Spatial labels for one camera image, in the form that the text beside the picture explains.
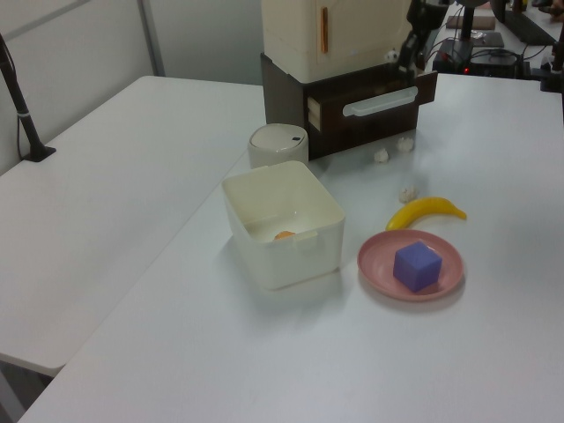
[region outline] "black stand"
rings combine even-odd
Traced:
[[[52,147],[47,147],[43,145],[37,135],[37,130],[33,125],[32,117],[29,115],[29,110],[27,109],[26,101],[24,100],[24,95],[19,89],[18,80],[16,79],[16,73],[11,67],[10,57],[8,51],[5,47],[4,38],[0,34],[0,70],[4,75],[4,80],[8,86],[8,91],[10,91],[10,96],[14,102],[14,106],[18,112],[19,120],[24,127],[27,139],[29,140],[29,154],[27,154],[23,160],[29,160],[34,162],[39,162],[53,154],[56,149]]]
[[[562,64],[564,64],[564,26],[560,30],[560,38],[554,44],[554,60],[550,71],[546,71],[540,79],[540,91],[546,93],[564,93],[562,86]]]

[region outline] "drawer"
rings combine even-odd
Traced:
[[[332,78],[308,88],[308,123],[326,134],[401,115],[403,110],[434,100],[436,78],[436,73],[419,76],[415,87],[405,88],[387,66]],[[382,102],[392,108],[382,109]]]

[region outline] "toy banana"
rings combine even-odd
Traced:
[[[423,197],[413,200],[399,209],[388,222],[387,231],[409,227],[415,220],[427,214],[451,214],[466,220],[466,213],[455,207],[446,198]]]

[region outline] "orange object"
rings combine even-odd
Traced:
[[[288,236],[292,236],[295,235],[295,232],[290,232],[290,231],[282,231],[281,233],[279,233],[278,235],[276,235],[274,237],[275,240],[281,240],[282,238],[286,238]]]

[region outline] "white wall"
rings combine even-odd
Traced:
[[[0,12],[9,13],[9,6],[0,1]],[[133,0],[91,0],[7,45],[43,143],[135,79],[152,75]],[[27,148],[23,131],[22,138]],[[19,161],[15,139],[16,111],[0,78],[0,174]]]
[[[145,0],[145,4],[166,76],[262,84],[260,0]]]

